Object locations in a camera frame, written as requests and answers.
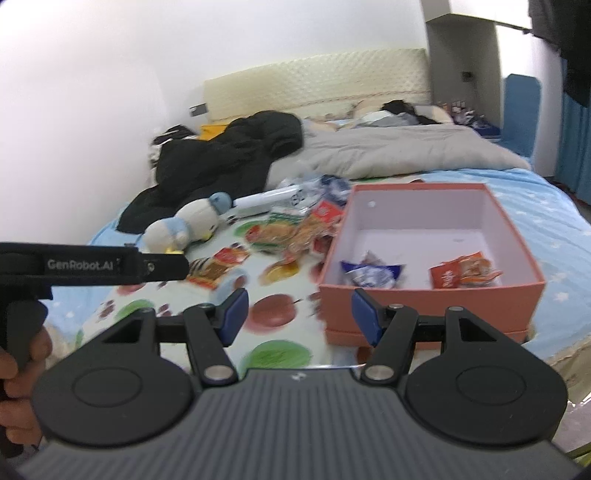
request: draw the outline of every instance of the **blue bed sheet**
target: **blue bed sheet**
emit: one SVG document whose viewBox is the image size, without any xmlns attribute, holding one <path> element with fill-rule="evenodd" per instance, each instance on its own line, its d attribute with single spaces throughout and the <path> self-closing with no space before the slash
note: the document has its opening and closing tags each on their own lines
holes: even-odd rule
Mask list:
<svg viewBox="0 0 591 480">
<path fill-rule="evenodd" d="M 591 225 L 539 175 L 512 170 L 434 171 L 425 181 L 486 183 L 520 231 L 547 285 L 524 346 L 543 359 L 591 335 Z"/>
<path fill-rule="evenodd" d="M 105 225 L 93 237 L 89 245 L 117 247 L 134 244 L 140 247 L 141 235 L 118 232 L 115 230 L 118 222 L 119 215 L 115 220 Z M 46 323 L 58 329 L 66 342 L 72 341 L 86 319 L 95 312 L 112 288 L 54 287 L 53 301 L 44 300 L 48 309 Z"/>
</svg>

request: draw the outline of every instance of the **stuffed toy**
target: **stuffed toy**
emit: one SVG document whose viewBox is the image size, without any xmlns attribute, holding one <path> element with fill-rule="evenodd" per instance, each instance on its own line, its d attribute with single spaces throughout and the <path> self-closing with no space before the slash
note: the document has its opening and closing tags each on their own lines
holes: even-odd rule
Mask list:
<svg viewBox="0 0 591 480">
<path fill-rule="evenodd" d="M 142 239 L 153 254 L 183 251 L 190 243 L 209 240 L 219 224 L 219 215 L 231 207 L 227 193 L 214 193 L 208 199 L 186 204 L 174 217 L 152 223 Z"/>
</svg>

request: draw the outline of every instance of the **yellow pillow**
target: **yellow pillow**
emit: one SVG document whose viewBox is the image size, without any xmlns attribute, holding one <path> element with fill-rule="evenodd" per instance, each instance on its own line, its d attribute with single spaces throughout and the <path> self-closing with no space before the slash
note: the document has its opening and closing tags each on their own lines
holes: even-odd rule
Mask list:
<svg viewBox="0 0 591 480">
<path fill-rule="evenodd" d="M 201 133 L 199 134 L 198 140 L 211 140 L 215 138 L 220 133 L 222 133 L 228 124 L 220 124 L 220 125 L 202 125 L 201 126 Z"/>
</svg>

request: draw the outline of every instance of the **bed sheet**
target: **bed sheet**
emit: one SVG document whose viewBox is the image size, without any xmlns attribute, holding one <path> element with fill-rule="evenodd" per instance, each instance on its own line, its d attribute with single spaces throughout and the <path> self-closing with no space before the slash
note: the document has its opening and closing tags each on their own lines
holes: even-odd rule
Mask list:
<svg viewBox="0 0 591 480">
<path fill-rule="evenodd" d="M 586 365 L 591 362 L 591 282 L 588 280 L 591 272 L 591 226 L 579 215 L 568 196 L 527 170 L 434 171 L 370 181 L 411 181 L 417 177 L 425 181 L 486 183 L 502 203 L 540 263 L 547 280 L 532 319 L 531 340 L 524 346 L 557 368 L 569 385 L 571 399 L 581 400 L 591 390 L 591 375 L 586 373 Z M 187 253 L 189 260 L 211 256 L 232 243 L 243 242 L 240 233 L 245 230 L 245 224 L 256 221 L 259 220 L 248 219 L 222 229 L 210 242 L 192 247 Z M 137 237 L 123 239 L 118 232 L 107 232 L 109 228 L 98 236 L 96 242 L 103 245 L 130 240 L 138 242 Z M 259 308 L 270 305 L 269 308 L 276 311 L 271 315 L 273 325 L 266 325 L 258 318 L 249 318 L 246 328 L 228 349 L 233 362 L 241 370 L 248 365 L 299 367 L 357 363 L 360 359 L 356 349 L 336 348 L 324 343 L 323 324 L 316 316 L 316 285 L 313 281 L 319 269 L 317 259 L 306 257 L 297 272 L 286 273 L 291 277 L 262 285 L 259 278 L 274 261 L 274 257 L 253 253 L 242 266 L 249 277 L 246 287 L 251 305 L 263 301 Z M 82 305 L 86 301 L 86 297 L 79 293 L 69 292 L 68 295 L 76 298 L 76 304 Z M 83 325 L 78 315 L 68 317 L 66 314 L 64 317 L 62 306 L 50 309 L 52 314 L 48 322 L 51 325 L 55 324 L 57 311 L 61 309 L 62 318 L 57 327 L 68 331 L 66 350 L 92 338 L 134 307 L 154 306 L 159 314 L 176 314 L 200 301 L 217 298 L 191 284 L 170 282 L 147 284 L 137 290 L 118 287 L 110 289 L 107 294 L 101 289 L 100 294 L 98 291 L 92 294 L 92 300 L 94 305 L 97 301 L 101 303 Z M 90 313 L 92 307 L 90 305 L 85 312 Z M 163 347 L 163 354 L 187 366 L 182 346 L 167 345 Z"/>
</svg>

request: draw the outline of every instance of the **cardboard box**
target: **cardboard box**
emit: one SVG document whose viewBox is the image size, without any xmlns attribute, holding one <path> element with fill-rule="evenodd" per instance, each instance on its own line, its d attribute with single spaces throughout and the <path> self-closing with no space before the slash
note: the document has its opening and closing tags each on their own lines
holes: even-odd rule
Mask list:
<svg viewBox="0 0 591 480">
<path fill-rule="evenodd" d="M 320 310 L 333 345 L 365 346 L 351 315 L 340 261 L 371 250 L 404 264 L 394 289 L 368 288 L 383 305 L 402 303 L 424 315 L 459 305 L 523 342 L 545 281 L 509 217 L 484 184 L 363 184 L 353 188 L 320 276 Z M 503 274 L 489 287 L 433 289 L 429 268 L 482 251 Z"/>
</svg>

